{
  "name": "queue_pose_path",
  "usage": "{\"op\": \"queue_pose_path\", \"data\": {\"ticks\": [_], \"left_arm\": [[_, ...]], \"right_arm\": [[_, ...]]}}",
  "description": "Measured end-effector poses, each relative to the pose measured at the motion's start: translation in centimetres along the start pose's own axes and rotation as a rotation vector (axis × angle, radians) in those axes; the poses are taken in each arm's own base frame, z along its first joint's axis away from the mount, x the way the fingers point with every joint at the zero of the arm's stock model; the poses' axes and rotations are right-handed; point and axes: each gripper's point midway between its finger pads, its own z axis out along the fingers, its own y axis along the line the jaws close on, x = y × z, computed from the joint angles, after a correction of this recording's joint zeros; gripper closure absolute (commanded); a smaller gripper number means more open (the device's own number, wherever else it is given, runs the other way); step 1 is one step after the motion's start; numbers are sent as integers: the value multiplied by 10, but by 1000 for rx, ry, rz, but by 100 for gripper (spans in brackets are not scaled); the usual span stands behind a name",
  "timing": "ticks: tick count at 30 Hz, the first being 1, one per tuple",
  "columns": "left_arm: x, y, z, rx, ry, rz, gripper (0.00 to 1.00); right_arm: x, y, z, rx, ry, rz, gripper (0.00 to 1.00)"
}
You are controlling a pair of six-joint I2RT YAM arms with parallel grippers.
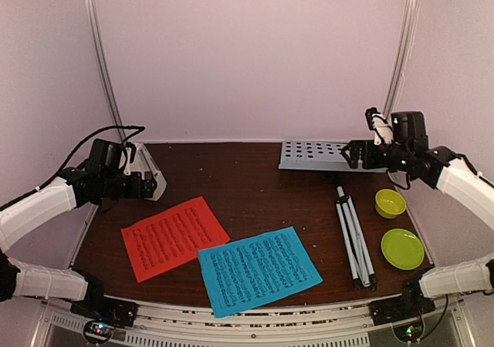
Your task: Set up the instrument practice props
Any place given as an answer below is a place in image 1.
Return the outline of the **white folding music stand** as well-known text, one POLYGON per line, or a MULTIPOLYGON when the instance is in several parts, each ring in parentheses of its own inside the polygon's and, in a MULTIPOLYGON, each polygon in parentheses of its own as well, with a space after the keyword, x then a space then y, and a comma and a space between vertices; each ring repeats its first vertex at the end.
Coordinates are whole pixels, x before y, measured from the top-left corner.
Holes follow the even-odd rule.
POLYGON ((332 174, 333 185, 337 192, 335 208, 354 287, 376 291, 377 276, 353 198, 344 190, 338 176, 339 173, 351 171, 341 155, 345 146, 344 143, 327 141, 283 141, 279 169, 326 171, 332 174))

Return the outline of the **blue sheet music page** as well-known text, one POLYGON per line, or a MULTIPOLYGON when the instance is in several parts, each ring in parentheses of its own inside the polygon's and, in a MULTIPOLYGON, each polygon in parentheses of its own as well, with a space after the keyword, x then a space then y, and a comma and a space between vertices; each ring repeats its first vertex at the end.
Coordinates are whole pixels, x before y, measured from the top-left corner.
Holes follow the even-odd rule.
POLYGON ((323 282, 294 227, 198 252, 215 318, 227 318, 323 282))

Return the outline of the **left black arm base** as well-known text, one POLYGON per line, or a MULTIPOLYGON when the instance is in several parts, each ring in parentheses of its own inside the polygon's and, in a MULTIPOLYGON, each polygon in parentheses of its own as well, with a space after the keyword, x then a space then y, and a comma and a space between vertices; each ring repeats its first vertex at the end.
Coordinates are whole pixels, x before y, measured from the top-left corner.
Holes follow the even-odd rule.
POLYGON ((82 301, 70 301, 70 304, 74 314, 119 328, 132 327, 138 310, 135 302, 105 296, 104 288, 99 285, 90 285, 82 301))

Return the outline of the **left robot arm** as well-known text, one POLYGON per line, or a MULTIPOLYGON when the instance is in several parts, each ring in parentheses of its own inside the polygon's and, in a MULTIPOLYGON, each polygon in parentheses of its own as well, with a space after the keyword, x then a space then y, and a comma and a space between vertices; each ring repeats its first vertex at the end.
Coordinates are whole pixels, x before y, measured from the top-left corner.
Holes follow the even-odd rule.
POLYGON ((94 319, 106 318, 103 283, 85 271, 28 264, 6 253, 20 239, 61 214, 103 200, 157 201, 167 182, 142 143, 95 139, 78 167, 65 167, 46 184, 1 208, 1 300, 61 298, 79 302, 94 319))

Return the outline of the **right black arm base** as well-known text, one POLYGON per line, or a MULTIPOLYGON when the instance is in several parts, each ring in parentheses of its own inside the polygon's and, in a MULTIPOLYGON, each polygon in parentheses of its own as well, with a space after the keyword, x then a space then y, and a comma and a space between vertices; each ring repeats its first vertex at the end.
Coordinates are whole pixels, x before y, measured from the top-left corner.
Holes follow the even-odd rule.
POLYGON ((369 310, 374 325, 378 326, 419 318, 433 312, 435 303, 422 294, 418 280, 408 280, 404 282, 399 296, 373 301, 369 304, 369 310))

